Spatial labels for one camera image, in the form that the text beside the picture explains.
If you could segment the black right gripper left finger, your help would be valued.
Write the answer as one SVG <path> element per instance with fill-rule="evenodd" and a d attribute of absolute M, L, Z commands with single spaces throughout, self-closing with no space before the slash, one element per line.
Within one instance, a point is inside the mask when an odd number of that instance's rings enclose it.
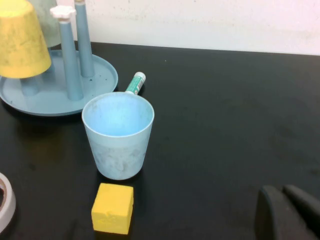
<path fill-rule="evenodd" d="M 271 185 L 259 189 L 254 219 L 257 240 L 311 240 L 313 233 L 290 200 Z"/>

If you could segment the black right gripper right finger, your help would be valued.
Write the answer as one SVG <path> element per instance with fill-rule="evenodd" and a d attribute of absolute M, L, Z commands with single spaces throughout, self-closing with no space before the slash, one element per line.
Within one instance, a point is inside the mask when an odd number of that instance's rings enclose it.
<path fill-rule="evenodd" d="M 285 185 L 283 193 L 294 205 L 309 230 L 320 239 L 320 200 L 295 185 Z"/>

